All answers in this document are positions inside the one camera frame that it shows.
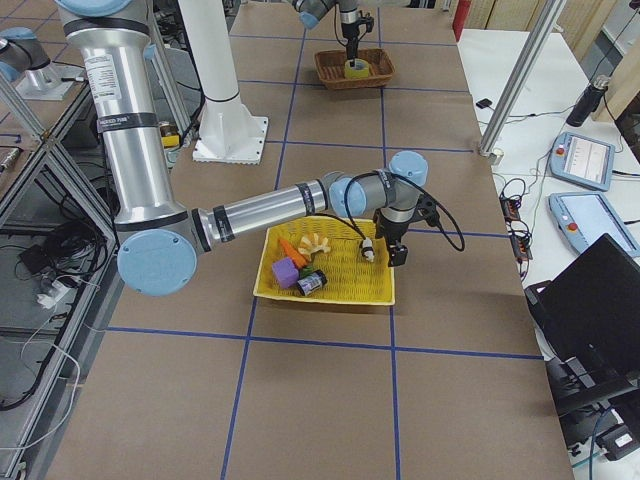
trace white desk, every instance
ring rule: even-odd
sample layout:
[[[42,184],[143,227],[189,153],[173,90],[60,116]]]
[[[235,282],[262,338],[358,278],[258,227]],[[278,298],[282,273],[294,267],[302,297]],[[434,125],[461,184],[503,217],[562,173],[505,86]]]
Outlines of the white desk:
[[[460,56],[464,65],[469,91],[474,101],[489,98],[493,106],[498,103],[500,94],[520,54],[527,38],[525,32],[505,32],[487,30],[465,30],[459,43]],[[575,104],[587,85],[587,77],[573,57],[562,36],[554,33],[549,38],[538,62],[536,63],[518,101],[513,115],[530,113],[560,112]],[[505,125],[496,144],[505,152],[500,165],[493,167],[496,174],[506,180],[520,177],[527,184],[534,180],[532,169],[537,160],[549,151],[553,140],[561,131],[580,133],[581,135],[612,143],[622,152],[617,153],[614,169],[631,173],[640,173],[640,165],[620,138],[613,122],[596,123],[590,118],[580,128],[564,125],[570,108],[557,115],[545,115],[530,118],[522,122]],[[492,111],[488,108],[476,108],[479,122],[488,122]],[[544,171],[546,158],[540,162]],[[502,189],[504,182],[496,176],[496,188]],[[513,185],[507,194],[520,193],[520,185]],[[540,177],[531,188],[531,193],[523,199],[521,217],[533,230],[533,260],[529,264],[529,273],[525,286],[555,278],[576,257],[568,243],[562,238],[555,221],[547,207],[547,197],[554,192],[583,190],[571,183],[553,177]],[[611,188],[606,192],[614,209],[623,220],[640,218],[640,183],[614,176]],[[629,227],[631,233],[640,239],[640,224]],[[572,459],[576,463],[586,457]],[[574,469],[577,480],[588,478],[585,465]],[[617,461],[607,462],[600,458],[594,461],[594,478],[598,480],[640,479],[640,451]]]

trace yellow box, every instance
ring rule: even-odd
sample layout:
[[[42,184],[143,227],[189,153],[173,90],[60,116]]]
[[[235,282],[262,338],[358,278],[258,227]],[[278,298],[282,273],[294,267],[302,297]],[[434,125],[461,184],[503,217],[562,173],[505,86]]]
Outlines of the yellow box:
[[[374,239],[375,226],[370,220],[357,220],[356,223],[363,233],[373,240],[375,261],[372,263],[360,255],[361,239],[358,234],[337,220],[305,217],[271,227],[267,230],[253,294],[257,297],[291,302],[393,305],[395,281],[393,268],[388,266],[389,255],[384,240]],[[296,288],[280,288],[271,271],[271,265],[284,258],[278,238],[283,237],[297,247],[302,236],[308,233],[328,237],[331,252],[317,253],[313,258],[314,268],[324,272],[327,284],[310,296],[304,297]]]

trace black monitor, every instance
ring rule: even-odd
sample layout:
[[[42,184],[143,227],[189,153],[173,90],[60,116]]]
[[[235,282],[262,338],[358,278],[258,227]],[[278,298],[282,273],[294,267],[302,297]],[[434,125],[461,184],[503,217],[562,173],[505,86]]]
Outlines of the black monitor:
[[[640,266],[600,237],[537,294],[532,313],[558,357],[576,357],[596,383],[640,370]],[[640,392],[610,399],[640,437]]]

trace blue and white device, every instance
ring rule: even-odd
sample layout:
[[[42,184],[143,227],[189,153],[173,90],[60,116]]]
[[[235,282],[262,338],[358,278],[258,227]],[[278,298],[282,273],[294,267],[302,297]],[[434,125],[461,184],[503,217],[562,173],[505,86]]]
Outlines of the blue and white device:
[[[549,208],[571,246],[584,252],[603,234],[632,257],[640,257],[640,244],[600,192],[554,193]]]
[[[577,185],[606,192],[611,184],[615,147],[609,143],[564,132],[549,155],[551,173]]]

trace purple cube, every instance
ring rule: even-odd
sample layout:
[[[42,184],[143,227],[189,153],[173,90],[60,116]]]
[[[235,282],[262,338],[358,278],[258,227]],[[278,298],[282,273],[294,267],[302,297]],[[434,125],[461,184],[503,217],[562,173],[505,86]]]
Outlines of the purple cube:
[[[271,271],[273,272],[273,276],[276,277],[280,288],[292,287],[298,281],[298,269],[289,257],[285,257],[272,264]]]

